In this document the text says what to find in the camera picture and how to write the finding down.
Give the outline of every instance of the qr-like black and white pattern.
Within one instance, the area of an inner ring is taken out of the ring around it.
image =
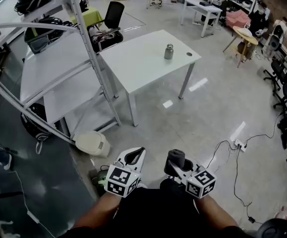
[[[215,178],[207,171],[203,171],[195,176],[195,178],[202,184],[206,185],[210,183]]]
[[[197,187],[196,185],[194,185],[190,182],[187,182],[187,191],[189,193],[193,194],[196,197],[199,197],[200,190],[201,189],[199,187]]]
[[[127,172],[125,170],[115,168],[112,174],[110,175],[109,179],[115,180],[123,184],[127,184],[130,174],[131,174],[130,172]]]
[[[128,194],[130,194],[130,192],[132,192],[136,187],[137,187],[137,183],[138,183],[139,178],[137,178],[137,180],[135,180],[132,185],[130,185],[129,189],[128,189]]]
[[[215,182],[211,183],[210,185],[208,185],[207,187],[204,187],[204,190],[203,190],[203,196],[207,195],[209,192],[211,192],[213,189],[214,189],[214,186],[215,186]]]
[[[117,195],[120,195],[120,196],[123,196],[124,194],[124,189],[125,187],[123,186],[120,186],[118,184],[115,184],[115,183],[112,183],[112,182],[108,182],[108,185],[107,185],[107,190],[114,193],[114,194],[117,194]]]

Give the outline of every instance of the metal bottle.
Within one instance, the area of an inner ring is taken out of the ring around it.
[[[165,59],[172,59],[173,58],[173,53],[174,53],[174,49],[173,49],[173,45],[172,44],[168,44],[167,48],[165,49],[165,53],[164,53],[164,58]]]

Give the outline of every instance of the white trash bin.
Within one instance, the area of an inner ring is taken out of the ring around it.
[[[88,131],[74,136],[76,147],[89,155],[99,158],[107,158],[110,144],[106,137],[96,131]]]

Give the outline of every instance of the forearm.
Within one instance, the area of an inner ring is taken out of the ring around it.
[[[120,201],[121,197],[106,192],[90,210],[76,221],[74,228],[90,227],[95,229],[106,225],[113,218]]]
[[[210,196],[195,199],[197,209],[203,214],[207,223],[218,230],[229,226],[238,226],[237,222]]]

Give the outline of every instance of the yellow-green table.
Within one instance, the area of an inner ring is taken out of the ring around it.
[[[103,20],[102,16],[96,8],[89,6],[87,9],[87,11],[82,13],[86,27]],[[73,14],[71,14],[69,18],[73,24],[76,23],[76,18]]]

